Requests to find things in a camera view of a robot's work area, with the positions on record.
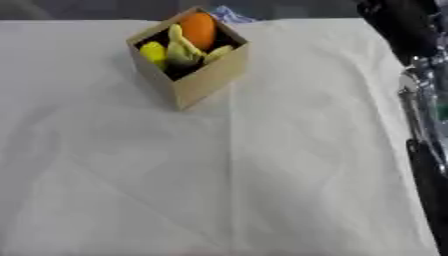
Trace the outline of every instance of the plastic fruit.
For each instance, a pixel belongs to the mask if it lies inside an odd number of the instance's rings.
[[[156,64],[161,70],[166,68],[166,50],[158,42],[149,42],[140,48],[140,53],[149,61]]]
[[[200,50],[207,51],[215,41],[215,21],[203,12],[193,13],[181,22],[184,37]]]
[[[213,62],[213,61],[221,58],[222,56],[226,55],[227,53],[229,53],[231,51],[233,51],[233,47],[231,45],[219,47],[219,48],[213,50],[207,56],[205,56],[204,64],[207,65],[210,62]]]
[[[173,24],[168,30],[170,43],[168,44],[167,60],[169,63],[181,67],[196,65],[205,54],[196,48],[182,35],[182,28]]]

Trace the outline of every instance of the orange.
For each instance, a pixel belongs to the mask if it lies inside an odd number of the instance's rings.
[[[183,36],[197,48],[207,51],[215,41],[215,22],[207,13],[197,12],[181,22]]]

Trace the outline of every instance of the open box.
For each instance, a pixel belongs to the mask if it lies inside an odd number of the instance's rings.
[[[164,72],[140,54],[139,48],[149,41],[158,41],[166,46],[169,40],[168,28],[195,12],[205,11],[200,7],[193,7],[127,40],[138,72],[164,98],[179,109],[191,106],[228,84],[232,79],[244,72],[247,63],[247,40],[214,18],[217,33],[215,45],[212,48],[231,44],[235,49],[208,65],[195,67],[184,72],[171,72],[169,69]]]

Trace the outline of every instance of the white cloth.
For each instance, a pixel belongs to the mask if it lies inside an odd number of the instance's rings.
[[[367,24],[234,25],[247,73],[186,112],[134,71],[152,24],[0,22],[0,254],[437,254]]]

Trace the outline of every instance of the yellow ball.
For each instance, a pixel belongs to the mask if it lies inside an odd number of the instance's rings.
[[[166,49],[158,42],[149,42],[140,48],[140,53],[161,70],[166,68]]]

